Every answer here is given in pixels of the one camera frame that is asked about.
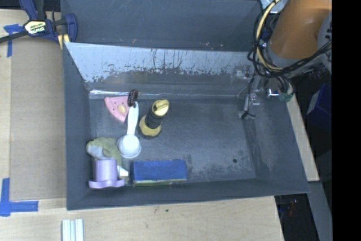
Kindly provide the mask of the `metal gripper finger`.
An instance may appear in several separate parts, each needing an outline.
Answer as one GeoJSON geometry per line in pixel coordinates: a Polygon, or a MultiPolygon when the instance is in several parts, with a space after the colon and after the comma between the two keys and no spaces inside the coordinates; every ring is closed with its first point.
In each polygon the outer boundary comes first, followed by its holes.
{"type": "Polygon", "coordinates": [[[247,101],[247,116],[250,118],[255,118],[260,107],[260,101],[257,94],[249,94],[247,101]]]}
{"type": "Polygon", "coordinates": [[[240,103],[239,117],[241,119],[246,119],[249,115],[249,94],[246,94],[245,96],[241,97],[239,103],[240,103]]]}

